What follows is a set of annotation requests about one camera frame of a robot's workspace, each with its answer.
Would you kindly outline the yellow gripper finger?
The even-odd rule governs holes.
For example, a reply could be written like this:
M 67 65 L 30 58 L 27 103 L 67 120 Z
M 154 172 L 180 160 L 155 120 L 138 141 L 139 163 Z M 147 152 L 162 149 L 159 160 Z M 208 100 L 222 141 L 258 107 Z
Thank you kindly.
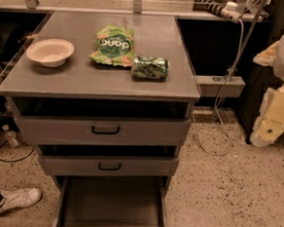
M 284 133 L 284 84 L 266 90 L 259 112 L 249 141 L 257 147 L 269 146 Z

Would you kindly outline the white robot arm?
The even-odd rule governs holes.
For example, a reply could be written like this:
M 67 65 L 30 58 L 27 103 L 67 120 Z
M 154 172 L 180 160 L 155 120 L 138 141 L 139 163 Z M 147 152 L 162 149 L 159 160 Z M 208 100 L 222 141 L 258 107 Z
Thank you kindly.
M 272 67 L 273 75 L 284 82 L 284 34 L 253 60 L 258 65 Z M 283 133 L 284 84 L 276 90 L 266 90 L 249 140 L 257 147 L 269 146 Z

